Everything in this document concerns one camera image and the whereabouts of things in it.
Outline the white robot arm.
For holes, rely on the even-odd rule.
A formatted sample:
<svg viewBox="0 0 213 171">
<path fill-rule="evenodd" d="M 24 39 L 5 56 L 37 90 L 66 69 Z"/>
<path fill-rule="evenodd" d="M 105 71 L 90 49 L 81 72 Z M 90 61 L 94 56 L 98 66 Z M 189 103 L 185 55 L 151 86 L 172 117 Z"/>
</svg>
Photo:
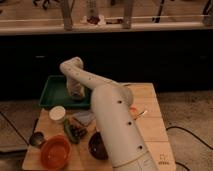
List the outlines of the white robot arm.
<svg viewBox="0 0 213 171">
<path fill-rule="evenodd" d="M 79 57 L 62 62 L 60 71 L 67 78 L 69 92 L 77 93 L 75 84 L 92 90 L 91 110 L 113 171 L 159 171 L 131 115 L 131 90 L 114 80 L 85 71 Z"/>
</svg>

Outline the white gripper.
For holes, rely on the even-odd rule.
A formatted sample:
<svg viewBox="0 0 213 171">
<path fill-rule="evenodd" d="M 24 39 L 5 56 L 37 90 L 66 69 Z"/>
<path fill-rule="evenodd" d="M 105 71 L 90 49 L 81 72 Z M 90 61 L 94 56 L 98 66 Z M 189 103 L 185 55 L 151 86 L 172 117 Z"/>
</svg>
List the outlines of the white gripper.
<svg viewBox="0 0 213 171">
<path fill-rule="evenodd" d="M 84 87 L 75 79 L 68 77 L 66 86 L 68 94 L 73 100 L 80 101 L 85 98 Z"/>
</svg>

